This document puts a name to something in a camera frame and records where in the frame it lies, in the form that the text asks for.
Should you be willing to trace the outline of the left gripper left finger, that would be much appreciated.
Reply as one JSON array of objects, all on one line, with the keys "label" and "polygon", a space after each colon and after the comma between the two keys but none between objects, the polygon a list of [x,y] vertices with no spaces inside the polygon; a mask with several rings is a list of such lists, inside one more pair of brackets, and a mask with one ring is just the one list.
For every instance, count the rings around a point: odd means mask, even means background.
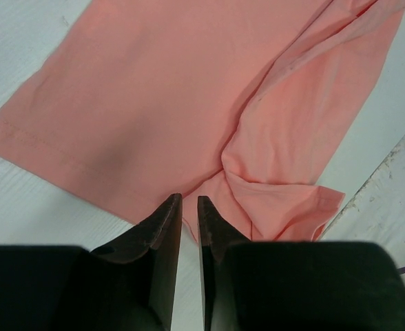
[{"label": "left gripper left finger", "polygon": [[95,248],[0,245],[0,330],[169,330],[182,197]]}]

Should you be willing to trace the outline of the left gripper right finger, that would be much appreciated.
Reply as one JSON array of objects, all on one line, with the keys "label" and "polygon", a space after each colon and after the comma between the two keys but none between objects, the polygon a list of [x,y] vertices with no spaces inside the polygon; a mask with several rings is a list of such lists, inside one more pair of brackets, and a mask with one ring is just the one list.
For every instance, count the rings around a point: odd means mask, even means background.
[{"label": "left gripper right finger", "polygon": [[198,198],[206,330],[405,330],[405,284],[375,243],[251,241]]}]

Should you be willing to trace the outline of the pink t shirt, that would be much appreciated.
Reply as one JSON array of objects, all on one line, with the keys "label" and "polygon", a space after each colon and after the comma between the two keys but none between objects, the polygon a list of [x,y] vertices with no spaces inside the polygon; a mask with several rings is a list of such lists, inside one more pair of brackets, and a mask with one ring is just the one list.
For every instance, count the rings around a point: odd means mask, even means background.
[{"label": "pink t shirt", "polygon": [[253,240],[317,239],[317,181],[405,1],[93,1],[0,109],[0,157],[131,223],[208,196]]}]

